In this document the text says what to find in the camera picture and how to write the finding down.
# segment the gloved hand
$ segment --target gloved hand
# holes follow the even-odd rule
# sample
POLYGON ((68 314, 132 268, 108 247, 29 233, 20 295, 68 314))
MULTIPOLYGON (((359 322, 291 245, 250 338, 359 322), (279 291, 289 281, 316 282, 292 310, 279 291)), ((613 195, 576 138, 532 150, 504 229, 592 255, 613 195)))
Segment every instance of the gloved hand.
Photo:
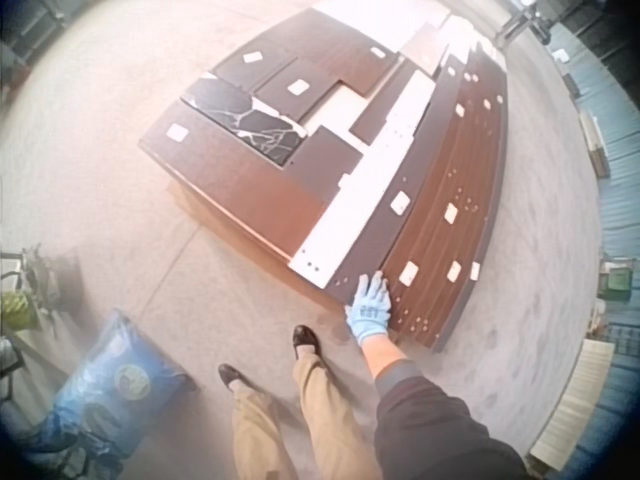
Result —
POLYGON ((367 275, 360 275, 353 306, 345 307, 347 323, 358 345, 362 346, 362 341, 371 335, 387 335, 390 309, 391 299, 387 291, 387 281, 382 279, 382 272, 377 271, 373 275, 371 285, 367 275))

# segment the warehouse floor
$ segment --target warehouse floor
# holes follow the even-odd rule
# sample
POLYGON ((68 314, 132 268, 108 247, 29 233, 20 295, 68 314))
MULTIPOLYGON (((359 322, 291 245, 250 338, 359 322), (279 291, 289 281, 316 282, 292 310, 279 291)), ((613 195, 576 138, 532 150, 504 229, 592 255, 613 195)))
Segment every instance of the warehouse floor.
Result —
MULTIPOLYGON (((3 121, 3 248, 42 242, 43 253, 75 265, 81 331, 121 308, 201 387, 130 460, 126 477, 232 476, 231 396, 216 373, 227 361, 281 400, 293 461, 301 478, 316 478, 291 378, 290 333, 301 322, 321 336, 357 418, 369 434, 375 427, 378 398, 343 320, 189 218, 167 193, 169 176, 136 146, 201 72, 311 3, 98 3, 52 45, 3 121)), ((485 34, 508 18, 490 2, 469 16, 485 34)), ((507 170, 480 280, 444 353, 401 345, 494 436, 525 453, 584 336, 600 225, 578 119, 551 57, 527 32, 507 64, 507 170)))

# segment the white laminated board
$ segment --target white laminated board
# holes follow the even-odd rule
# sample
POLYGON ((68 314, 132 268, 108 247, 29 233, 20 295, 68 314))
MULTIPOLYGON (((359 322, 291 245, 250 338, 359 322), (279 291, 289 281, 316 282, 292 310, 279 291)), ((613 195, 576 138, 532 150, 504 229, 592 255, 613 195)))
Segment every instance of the white laminated board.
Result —
POLYGON ((433 92, 431 79, 416 71, 387 117, 387 123, 289 262, 289 267, 324 288, 374 212, 413 143, 413 133, 433 92))

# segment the wall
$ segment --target wall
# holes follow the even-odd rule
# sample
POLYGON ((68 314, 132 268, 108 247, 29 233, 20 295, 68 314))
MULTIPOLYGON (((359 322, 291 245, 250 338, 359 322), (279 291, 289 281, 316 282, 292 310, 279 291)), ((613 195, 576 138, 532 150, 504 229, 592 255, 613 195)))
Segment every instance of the wall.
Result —
MULTIPOLYGON (((560 24, 552 29, 549 50, 558 48, 564 48, 571 57, 568 67, 583 93, 578 106, 591 110, 598 118, 607 144, 611 178, 599 182, 604 250, 614 256, 640 258, 640 113, 596 54, 560 24)), ((574 454, 562 472, 547 475, 549 480, 579 478, 617 433, 640 396, 638 271, 634 274, 634 285, 628 304, 607 304, 610 327, 605 335, 616 343, 618 353, 574 454)))

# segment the leg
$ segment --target leg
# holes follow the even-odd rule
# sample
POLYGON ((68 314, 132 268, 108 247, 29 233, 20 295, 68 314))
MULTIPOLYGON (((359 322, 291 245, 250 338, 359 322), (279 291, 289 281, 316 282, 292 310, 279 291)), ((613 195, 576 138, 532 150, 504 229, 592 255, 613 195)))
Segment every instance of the leg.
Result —
POLYGON ((242 377, 225 384, 230 385, 235 399, 233 454, 238 477, 241 480, 297 479, 282 442, 271 397, 254 390, 242 377))
POLYGON ((311 351, 301 352, 293 377, 300 387, 302 413, 322 478, 381 479, 373 449, 362 440, 351 406, 333 384, 321 358, 311 351))

